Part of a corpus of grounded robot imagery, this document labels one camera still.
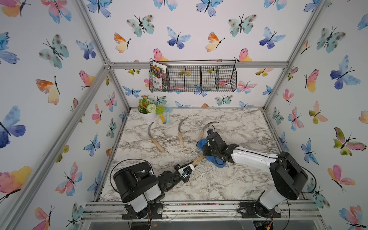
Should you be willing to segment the sickle wooden handle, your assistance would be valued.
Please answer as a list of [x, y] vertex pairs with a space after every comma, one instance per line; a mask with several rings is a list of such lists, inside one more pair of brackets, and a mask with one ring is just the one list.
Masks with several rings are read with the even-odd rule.
[[159, 142], [153, 137], [153, 135], [151, 134], [151, 127], [153, 125], [154, 122], [151, 122], [148, 126], [148, 135], [151, 139], [151, 142], [157, 147], [157, 149], [160, 151], [160, 152], [164, 152], [164, 148], [159, 144]]
[[203, 159], [205, 159], [205, 156], [200, 156], [197, 159], [195, 159], [191, 164], [195, 167], [197, 166]]
[[188, 119], [188, 117], [185, 117], [184, 119], [182, 119], [179, 122], [179, 126], [178, 126], [178, 138], [179, 138], [179, 144], [180, 144], [181, 149], [184, 147], [184, 139], [183, 139], [183, 135], [182, 135], [182, 132], [181, 132], [181, 125], [187, 119]]
[[205, 133], [205, 130], [212, 124], [217, 124], [219, 123], [218, 121], [212, 121], [212, 122], [209, 122], [207, 123], [206, 125], [204, 125], [204, 127], [202, 128], [201, 132], [199, 133], [199, 136], [197, 138], [197, 141], [200, 141], [202, 138], [203, 138], [203, 135]]

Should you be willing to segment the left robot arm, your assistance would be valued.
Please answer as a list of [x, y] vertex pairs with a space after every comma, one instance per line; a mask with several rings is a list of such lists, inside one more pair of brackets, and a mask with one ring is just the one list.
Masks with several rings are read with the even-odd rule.
[[175, 171], [164, 171], [155, 175], [148, 161], [134, 164], [118, 170], [113, 175], [114, 190], [119, 193], [124, 204], [136, 214], [149, 212], [149, 203], [155, 203], [165, 197], [165, 193], [177, 184], [189, 182], [195, 169], [192, 163], [176, 165]]

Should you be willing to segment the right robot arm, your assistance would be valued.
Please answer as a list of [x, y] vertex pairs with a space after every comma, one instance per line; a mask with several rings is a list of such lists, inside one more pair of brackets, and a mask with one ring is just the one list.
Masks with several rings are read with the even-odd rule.
[[255, 202], [255, 208], [269, 212], [284, 200], [297, 200], [308, 181], [308, 175], [288, 153], [266, 154], [249, 150], [237, 144], [226, 144], [214, 130], [197, 142], [205, 157], [213, 158], [218, 166], [226, 163], [244, 164], [270, 174], [274, 186], [264, 191]]

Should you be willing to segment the blue rag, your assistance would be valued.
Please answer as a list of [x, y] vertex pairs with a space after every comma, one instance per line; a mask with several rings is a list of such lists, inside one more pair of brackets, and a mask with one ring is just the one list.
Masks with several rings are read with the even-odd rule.
[[[200, 149], [204, 153], [204, 147], [208, 145], [208, 142], [206, 139], [201, 139], [197, 142], [196, 146], [198, 149]], [[205, 157], [207, 161], [213, 163], [218, 168], [224, 168], [226, 166], [226, 163], [217, 157], [214, 156], [206, 156]]]

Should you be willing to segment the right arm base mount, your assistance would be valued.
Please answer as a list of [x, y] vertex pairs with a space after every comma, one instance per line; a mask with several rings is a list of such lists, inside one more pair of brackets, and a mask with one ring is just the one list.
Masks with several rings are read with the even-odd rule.
[[241, 214], [243, 219], [250, 218], [281, 218], [280, 211], [276, 212], [275, 206], [273, 209], [267, 209], [263, 206], [259, 200], [257, 201], [244, 201], [239, 203], [237, 212]]

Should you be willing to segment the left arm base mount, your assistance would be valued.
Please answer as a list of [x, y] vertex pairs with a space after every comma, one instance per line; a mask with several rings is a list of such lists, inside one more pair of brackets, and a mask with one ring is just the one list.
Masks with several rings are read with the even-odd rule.
[[138, 219], [161, 219], [163, 214], [162, 203], [148, 203], [140, 212], [136, 212], [130, 204], [125, 204], [122, 219], [138, 220]]

